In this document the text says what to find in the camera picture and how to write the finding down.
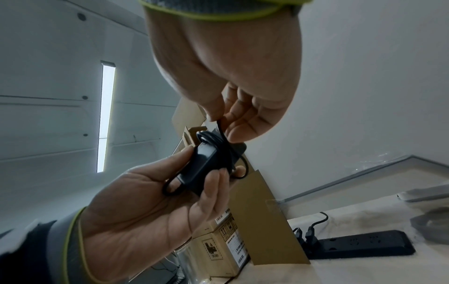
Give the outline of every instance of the ceiling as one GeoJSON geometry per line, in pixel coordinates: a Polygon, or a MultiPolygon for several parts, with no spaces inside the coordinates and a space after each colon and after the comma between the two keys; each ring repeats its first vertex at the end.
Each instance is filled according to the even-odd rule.
{"type": "MultiPolygon", "coordinates": [[[[115,1],[75,2],[145,31],[143,18],[115,1]]],[[[179,96],[160,75],[148,38],[90,14],[80,21],[78,12],[62,0],[0,3],[2,190],[97,175],[101,60],[116,65],[105,174],[176,147],[179,96]]]]}

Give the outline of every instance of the table surface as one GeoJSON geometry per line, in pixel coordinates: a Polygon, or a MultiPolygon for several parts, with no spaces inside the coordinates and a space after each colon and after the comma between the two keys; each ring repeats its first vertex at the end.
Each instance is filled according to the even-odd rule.
{"type": "MultiPolygon", "coordinates": [[[[442,284],[449,283],[449,246],[425,240],[410,225],[410,219],[431,209],[449,205],[449,198],[406,203],[394,196],[327,211],[329,220],[315,226],[318,239],[387,230],[400,230],[412,241],[411,256],[314,260],[311,264],[254,266],[249,262],[232,284],[442,284]]],[[[313,214],[289,220],[303,232],[321,220],[313,214]]],[[[213,278],[223,284],[227,278],[213,278]]]]}

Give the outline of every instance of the box label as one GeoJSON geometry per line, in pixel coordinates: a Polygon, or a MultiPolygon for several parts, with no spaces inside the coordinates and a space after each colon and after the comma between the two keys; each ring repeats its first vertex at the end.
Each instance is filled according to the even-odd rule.
{"type": "Polygon", "coordinates": [[[215,222],[217,223],[217,225],[219,225],[221,222],[223,222],[223,220],[226,219],[226,217],[229,215],[229,213],[231,213],[231,210],[228,208],[228,209],[226,209],[226,211],[223,214],[218,216],[215,219],[215,222]]]}
{"type": "Polygon", "coordinates": [[[236,230],[231,235],[231,237],[226,242],[226,245],[228,246],[239,268],[242,267],[242,265],[245,263],[246,258],[248,257],[248,250],[246,249],[243,240],[240,238],[238,230],[236,230]]]}
{"type": "Polygon", "coordinates": [[[203,247],[206,250],[207,255],[209,256],[210,260],[215,261],[215,260],[223,259],[223,256],[221,255],[220,251],[218,250],[218,247],[215,244],[213,238],[205,239],[205,240],[201,241],[201,243],[203,243],[203,247]]]}

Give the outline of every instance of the black power strip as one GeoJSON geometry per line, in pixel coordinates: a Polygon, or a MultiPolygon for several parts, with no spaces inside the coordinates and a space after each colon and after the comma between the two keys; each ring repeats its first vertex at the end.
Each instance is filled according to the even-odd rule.
{"type": "Polygon", "coordinates": [[[314,259],[412,255],[415,249],[404,232],[392,230],[318,240],[311,248],[302,244],[314,259]]]}

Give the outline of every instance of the yellow trim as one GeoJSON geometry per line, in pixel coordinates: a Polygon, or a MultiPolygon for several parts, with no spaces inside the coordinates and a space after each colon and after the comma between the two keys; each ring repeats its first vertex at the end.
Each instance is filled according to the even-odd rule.
{"type": "Polygon", "coordinates": [[[97,283],[97,284],[109,284],[111,282],[104,282],[101,280],[98,280],[97,278],[95,278],[92,273],[89,270],[89,267],[87,266],[87,262],[86,262],[86,255],[84,254],[84,242],[83,242],[83,234],[81,231],[81,222],[78,222],[78,242],[80,242],[80,253],[81,253],[81,259],[83,260],[83,267],[85,272],[87,273],[87,276],[89,276],[90,280],[92,280],[93,282],[97,283]]]}
{"type": "Polygon", "coordinates": [[[265,10],[260,11],[254,11],[254,12],[243,12],[243,13],[235,13],[235,14],[194,14],[194,13],[187,13],[187,12],[181,12],[176,10],[171,10],[164,7],[159,7],[150,3],[147,3],[143,0],[138,0],[142,6],[169,13],[174,14],[178,16],[187,17],[194,20],[202,20],[202,21],[216,21],[216,22],[232,22],[232,21],[245,21],[245,20],[253,20],[257,18],[262,18],[265,16],[268,16],[270,14],[273,14],[277,11],[279,11],[283,5],[278,5],[274,7],[270,7],[265,10]]]}
{"type": "Polygon", "coordinates": [[[69,282],[69,274],[67,271],[67,254],[68,254],[68,248],[69,248],[70,235],[72,234],[73,225],[75,225],[76,219],[81,214],[81,212],[83,212],[83,210],[84,210],[84,208],[81,209],[80,211],[78,211],[78,213],[76,213],[75,217],[70,222],[69,230],[67,231],[67,235],[65,236],[64,249],[62,251],[62,257],[63,257],[62,258],[62,277],[63,277],[63,282],[65,284],[70,283],[69,282]]]}
{"type": "Polygon", "coordinates": [[[271,4],[282,4],[282,5],[302,5],[310,3],[313,0],[258,0],[259,2],[271,3],[271,4]]]}

